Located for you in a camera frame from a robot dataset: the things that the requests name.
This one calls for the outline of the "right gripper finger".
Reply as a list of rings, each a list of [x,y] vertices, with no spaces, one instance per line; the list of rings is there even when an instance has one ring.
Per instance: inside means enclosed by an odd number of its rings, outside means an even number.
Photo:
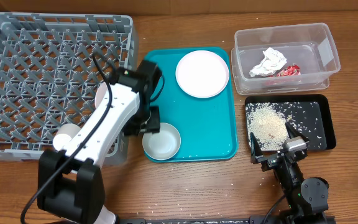
[[[285,127],[287,129],[288,136],[290,137],[290,139],[301,137],[304,142],[309,142],[309,139],[303,134],[301,134],[299,131],[297,131],[289,122],[285,123]]]
[[[258,164],[260,160],[264,157],[264,155],[253,132],[250,133],[250,150],[251,150],[251,157],[250,157],[251,163]]]

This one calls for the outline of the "grey metal bowl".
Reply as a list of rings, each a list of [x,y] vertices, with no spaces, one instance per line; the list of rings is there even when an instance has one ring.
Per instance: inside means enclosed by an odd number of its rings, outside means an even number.
[[[179,131],[168,123],[160,123],[158,133],[145,133],[142,138],[144,152],[152,159],[164,161],[171,159],[180,149]]]

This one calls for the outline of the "white rice bowl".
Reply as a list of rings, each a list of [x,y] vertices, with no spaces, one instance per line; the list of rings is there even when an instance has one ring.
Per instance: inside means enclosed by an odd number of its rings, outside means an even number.
[[[105,84],[105,82],[102,82],[95,94],[95,99],[94,99],[95,108],[97,108],[101,104],[107,91],[108,91],[107,84]]]

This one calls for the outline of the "red snack wrapper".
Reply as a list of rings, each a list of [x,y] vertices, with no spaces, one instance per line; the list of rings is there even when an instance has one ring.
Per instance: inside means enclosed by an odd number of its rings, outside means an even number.
[[[295,75],[301,75],[300,67],[296,64],[289,65],[287,68],[282,69],[276,74],[269,75],[268,80],[264,82],[265,85],[279,85],[287,82],[287,79],[282,77],[290,77]]]

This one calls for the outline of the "large white plate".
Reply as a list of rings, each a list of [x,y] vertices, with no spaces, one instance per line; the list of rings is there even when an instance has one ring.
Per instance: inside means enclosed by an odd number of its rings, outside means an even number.
[[[229,81],[229,69],[218,54],[195,50],[180,59],[175,77],[186,94],[195,98],[211,98],[225,89]]]

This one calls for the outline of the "white napkin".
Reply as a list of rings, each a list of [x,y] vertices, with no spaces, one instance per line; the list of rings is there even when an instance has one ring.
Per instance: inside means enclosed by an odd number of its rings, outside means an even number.
[[[264,50],[263,55],[264,58],[261,62],[250,70],[250,77],[267,77],[269,75],[273,75],[276,71],[282,69],[287,63],[285,56],[271,47]]]

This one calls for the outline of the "small white cup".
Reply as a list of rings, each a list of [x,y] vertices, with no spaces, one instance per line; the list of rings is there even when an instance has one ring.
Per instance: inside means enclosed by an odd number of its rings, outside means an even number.
[[[80,129],[79,126],[72,123],[62,125],[52,141],[55,150],[61,150],[66,143],[70,142],[78,134]]]

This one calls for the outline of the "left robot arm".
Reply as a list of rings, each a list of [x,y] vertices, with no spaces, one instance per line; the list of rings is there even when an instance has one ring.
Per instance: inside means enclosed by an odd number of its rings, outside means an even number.
[[[75,223],[119,223],[104,205],[101,168],[118,135],[159,132],[159,108],[151,102],[161,78],[161,69],[148,60],[136,70],[112,68],[103,78],[104,99],[80,131],[61,149],[41,155],[38,191],[29,203]]]

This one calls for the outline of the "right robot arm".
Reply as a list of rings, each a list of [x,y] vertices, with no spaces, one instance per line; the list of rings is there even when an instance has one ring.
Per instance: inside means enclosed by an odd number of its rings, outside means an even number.
[[[264,216],[262,223],[335,224],[328,217],[329,184],[321,177],[305,179],[298,161],[306,158],[309,139],[289,123],[285,124],[289,138],[275,154],[264,156],[254,133],[250,133],[251,158],[265,172],[273,170],[283,190],[277,202]]]

